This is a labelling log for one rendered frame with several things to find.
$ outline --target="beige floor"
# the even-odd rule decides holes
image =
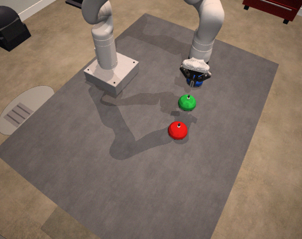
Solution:
[[[114,36],[144,13],[195,30],[183,0],[111,0]],[[283,19],[222,0],[217,39],[279,64],[244,162],[213,239],[302,239],[302,17]],[[39,85],[56,92],[94,56],[91,25],[57,0],[28,18],[31,38],[0,48],[0,114]],[[7,136],[0,134],[0,145]],[[0,159],[0,234],[7,239],[97,238]]]

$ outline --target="gray carpet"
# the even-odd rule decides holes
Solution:
[[[140,62],[123,92],[86,82],[89,62],[0,158],[101,239],[209,239],[278,64],[216,40],[212,78],[191,89],[179,67],[193,33],[144,14],[116,39]],[[184,112],[177,102],[189,93],[197,105]],[[186,124],[185,139],[169,137],[173,121]]]

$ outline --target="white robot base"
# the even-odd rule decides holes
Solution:
[[[104,70],[95,60],[85,70],[87,81],[117,96],[139,72],[139,62],[117,52],[118,64]]]

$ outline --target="silver drawer handle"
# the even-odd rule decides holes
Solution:
[[[284,9],[288,10],[288,11],[291,11],[291,9],[289,9],[289,8],[287,8],[287,7],[284,7],[284,6],[281,6],[281,5],[278,5],[278,4],[269,2],[269,1],[265,1],[265,0],[260,0],[260,1],[264,1],[264,2],[267,2],[267,3],[269,3],[269,4],[272,4],[272,5],[275,5],[275,6],[279,6],[279,7],[281,7],[281,8],[284,8]]]

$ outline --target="floor vent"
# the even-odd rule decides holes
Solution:
[[[27,106],[19,103],[16,105],[7,115],[4,116],[4,119],[15,127],[20,126],[31,114],[33,111]]]

